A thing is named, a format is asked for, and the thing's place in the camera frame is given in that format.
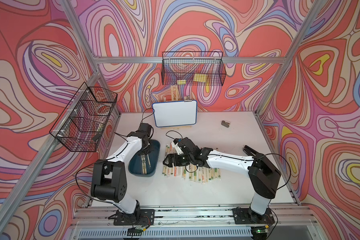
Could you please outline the leaf top chopsticks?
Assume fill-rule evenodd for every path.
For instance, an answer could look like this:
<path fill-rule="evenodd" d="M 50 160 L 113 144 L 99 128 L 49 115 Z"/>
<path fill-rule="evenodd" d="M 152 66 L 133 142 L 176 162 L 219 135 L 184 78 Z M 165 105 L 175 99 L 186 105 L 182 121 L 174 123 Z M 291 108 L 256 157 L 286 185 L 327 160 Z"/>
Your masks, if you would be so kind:
<path fill-rule="evenodd" d="M 166 148 L 165 148 L 165 155 L 164 155 L 164 161 L 163 161 L 163 174 L 164 176 L 167 176 L 167 173 L 168 173 L 168 170 L 167 170 L 167 166 L 165 165 L 165 160 L 167 158 L 167 155 L 169 153 L 169 150 L 170 150 L 170 147 L 169 145 L 166 145 Z"/>
<path fill-rule="evenodd" d="M 167 155 L 171 153 L 171 147 L 170 145 L 167 145 Z M 170 177 L 172 175 L 172 168 L 167 167 L 167 176 Z"/>

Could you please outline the teal plastic storage box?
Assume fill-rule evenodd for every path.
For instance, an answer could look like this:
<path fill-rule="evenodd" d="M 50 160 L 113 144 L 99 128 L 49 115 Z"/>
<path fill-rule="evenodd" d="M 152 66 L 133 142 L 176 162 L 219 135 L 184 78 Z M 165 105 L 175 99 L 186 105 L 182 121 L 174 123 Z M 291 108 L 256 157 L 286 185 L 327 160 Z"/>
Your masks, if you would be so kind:
<path fill-rule="evenodd" d="M 132 175 L 138 177 L 151 177 L 155 174 L 157 163 L 159 160 L 161 144 L 157 140 L 151 140 L 151 146 L 152 146 L 152 150 L 148 155 L 150 157 L 152 167 L 149 168 L 146 158 L 147 174 L 146 175 L 142 174 L 141 156 L 139 155 L 140 151 L 138 151 L 129 162 L 128 170 Z"/>

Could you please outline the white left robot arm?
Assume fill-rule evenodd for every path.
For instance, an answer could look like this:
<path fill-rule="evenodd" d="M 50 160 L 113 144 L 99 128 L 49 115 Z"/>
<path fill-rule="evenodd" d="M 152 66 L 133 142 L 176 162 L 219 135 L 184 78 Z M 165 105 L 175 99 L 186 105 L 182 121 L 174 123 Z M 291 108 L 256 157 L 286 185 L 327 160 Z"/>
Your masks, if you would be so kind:
<path fill-rule="evenodd" d="M 127 216 L 140 216 L 139 201 L 127 193 L 126 164 L 139 152 L 148 153 L 153 127 L 140 123 L 139 128 L 124 137 L 124 143 L 105 160 L 94 164 L 91 197 L 112 204 Z"/>

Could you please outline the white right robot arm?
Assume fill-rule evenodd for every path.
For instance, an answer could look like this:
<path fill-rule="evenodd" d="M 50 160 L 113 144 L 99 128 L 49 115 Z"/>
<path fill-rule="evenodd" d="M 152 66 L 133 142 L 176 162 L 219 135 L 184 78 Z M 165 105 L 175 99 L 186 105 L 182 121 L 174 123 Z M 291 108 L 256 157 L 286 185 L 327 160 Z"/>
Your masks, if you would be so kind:
<path fill-rule="evenodd" d="M 167 154 L 163 165 L 168 168 L 194 165 L 197 169 L 223 169 L 248 177 L 255 191 L 249 214 L 257 217 L 266 214 L 269 204 L 276 197 L 281 172 L 268 159 L 267 155 L 245 145 L 245 156 L 236 156 L 214 150 L 199 148 L 189 138 L 174 139 L 171 143 L 176 151 Z"/>

